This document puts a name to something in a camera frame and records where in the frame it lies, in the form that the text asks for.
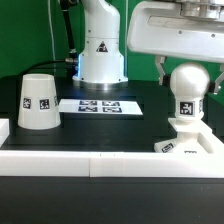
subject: black table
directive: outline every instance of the black table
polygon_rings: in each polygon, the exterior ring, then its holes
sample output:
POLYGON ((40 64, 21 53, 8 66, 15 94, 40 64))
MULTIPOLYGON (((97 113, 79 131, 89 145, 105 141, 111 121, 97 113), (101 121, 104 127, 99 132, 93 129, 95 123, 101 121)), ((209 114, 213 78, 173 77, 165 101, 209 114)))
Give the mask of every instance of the black table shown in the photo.
MULTIPOLYGON (((1 150, 153 152, 156 141, 175 136, 169 89, 156 82, 131 81, 126 89, 101 92, 74 88, 56 79, 59 100, 134 100, 143 116, 61 114, 54 129, 18 127, 20 82, 0 80, 0 115, 10 118, 10 136, 1 150)), ((205 98, 204 120, 223 140, 224 107, 205 98)), ((0 223, 223 223, 223 179, 1 177, 0 223)))

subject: white cup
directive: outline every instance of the white cup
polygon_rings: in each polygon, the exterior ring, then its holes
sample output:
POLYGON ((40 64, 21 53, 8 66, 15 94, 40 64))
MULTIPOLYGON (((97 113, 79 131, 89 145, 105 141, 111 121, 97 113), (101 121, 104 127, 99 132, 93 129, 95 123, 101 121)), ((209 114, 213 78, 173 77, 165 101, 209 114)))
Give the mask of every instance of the white cup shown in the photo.
POLYGON ((42 130, 60 125, 54 77, 47 74, 23 76, 18 125, 42 130))

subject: warning label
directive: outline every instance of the warning label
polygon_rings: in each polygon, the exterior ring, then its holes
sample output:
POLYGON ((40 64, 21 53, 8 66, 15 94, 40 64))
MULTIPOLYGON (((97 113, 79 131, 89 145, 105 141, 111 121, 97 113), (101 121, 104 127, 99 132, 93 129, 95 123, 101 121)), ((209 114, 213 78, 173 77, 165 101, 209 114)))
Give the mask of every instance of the warning label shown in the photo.
POLYGON ((97 48, 96 52, 108 52, 106 44, 104 41, 100 44, 100 46, 97 48))

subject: green background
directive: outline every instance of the green background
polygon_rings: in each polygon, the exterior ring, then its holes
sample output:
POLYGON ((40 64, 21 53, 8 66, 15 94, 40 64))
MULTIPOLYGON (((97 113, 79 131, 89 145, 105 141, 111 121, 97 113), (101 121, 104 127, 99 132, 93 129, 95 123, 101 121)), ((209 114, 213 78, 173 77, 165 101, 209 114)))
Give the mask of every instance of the green background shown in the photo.
MULTIPOLYGON (((64 27, 64 20, 57 0, 51 0, 52 23, 55 37, 56 59, 68 56, 68 44, 64 27)), ((134 7, 140 0, 107 0, 114 5, 121 15, 120 51, 123 55, 127 52, 126 74, 129 80, 157 81, 159 74, 155 67, 155 57, 130 52, 126 48, 125 30, 134 7)), ((0 3, 0 77, 17 75, 19 72, 35 63, 52 60, 51 36, 48 20, 48 0, 17 0, 1 1, 0 3)), ((84 48, 84 12, 79 4, 70 9, 71 22, 75 45, 78 52, 84 48)), ((166 70, 172 70, 185 60, 168 58, 166 70)), ((221 72, 219 64, 200 62, 210 73, 211 80, 215 80, 221 72)), ((224 104, 224 90, 217 96, 212 95, 224 104)))

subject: metal bracket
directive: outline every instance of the metal bracket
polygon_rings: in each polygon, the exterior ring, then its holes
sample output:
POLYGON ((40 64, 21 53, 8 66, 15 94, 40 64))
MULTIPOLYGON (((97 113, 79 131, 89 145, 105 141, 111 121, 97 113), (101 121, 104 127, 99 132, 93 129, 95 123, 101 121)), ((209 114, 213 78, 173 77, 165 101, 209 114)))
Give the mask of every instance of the metal bracket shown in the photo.
POLYGON ((224 64, 220 65, 221 75, 215 80, 214 94, 217 94, 221 89, 221 82, 224 80, 224 64))
POLYGON ((166 74, 165 68, 163 66, 165 61, 166 61, 165 56, 156 55, 155 64, 156 64, 157 70, 160 74, 159 85, 161 85, 161 86, 169 86, 169 83, 170 83, 170 76, 166 74))

